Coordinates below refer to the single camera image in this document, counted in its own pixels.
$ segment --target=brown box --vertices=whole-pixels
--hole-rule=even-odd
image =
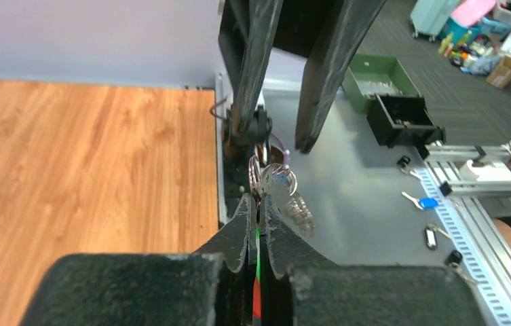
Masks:
[[[511,56],[501,58],[495,70],[487,76],[487,82],[499,89],[511,82]]]

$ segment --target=orange object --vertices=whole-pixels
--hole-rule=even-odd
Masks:
[[[253,316],[261,319],[261,285],[257,278],[253,283]]]

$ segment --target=black plastic box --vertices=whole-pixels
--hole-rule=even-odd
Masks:
[[[433,124],[423,97],[377,95],[367,122],[380,146],[445,142],[445,129]]]

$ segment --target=green bin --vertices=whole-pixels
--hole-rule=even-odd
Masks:
[[[367,114],[376,95],[421,96],[394,56],[356,54],[342,83],[353,110]]]

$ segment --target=wooden table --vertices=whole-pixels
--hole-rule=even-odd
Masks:
[[[0,325],[69,253],[190,252],[218,228],[214,92],[0,80]]]

